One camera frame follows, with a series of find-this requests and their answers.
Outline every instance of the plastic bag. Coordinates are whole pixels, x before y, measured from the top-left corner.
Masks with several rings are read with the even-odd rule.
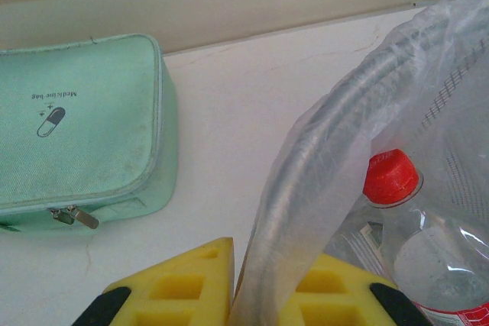
[[[276,324],[383,150],[404,149],[429,190],[489,223],[487,42],[489,0],[442,0],[295,123],[262,193],[228,324]]]

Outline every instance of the mint green bag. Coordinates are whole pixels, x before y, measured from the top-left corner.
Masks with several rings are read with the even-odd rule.
[[[140,34],[0,51],[0,229],[149,214],[176,181],[176,95]]]

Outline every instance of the table surface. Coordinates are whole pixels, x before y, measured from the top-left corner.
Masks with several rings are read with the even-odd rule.
[[[0,234],[0,325],[69,325],[111,282],[218,237],[236,278],[270,166],[294,121],[419,9],[318,24],[164,57],[179,172],[162,210],[81,237]]]

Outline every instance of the pill icon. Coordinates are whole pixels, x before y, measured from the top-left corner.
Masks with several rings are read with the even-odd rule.
[[[63,120],[65,114],[64,108],[56,107],[37,129],[37,136],[46,137],[51,134],[54,128]]]

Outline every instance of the zipper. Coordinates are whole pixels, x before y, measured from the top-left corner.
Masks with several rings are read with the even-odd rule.
[[[61,209],[50,209],[53,219],[60,221],[61,223],[71,225],[75,221],[79,221],[81,224],[91,229],[96,229],[99,226],[97,218],[79,209],[75,205],[67,206]]]

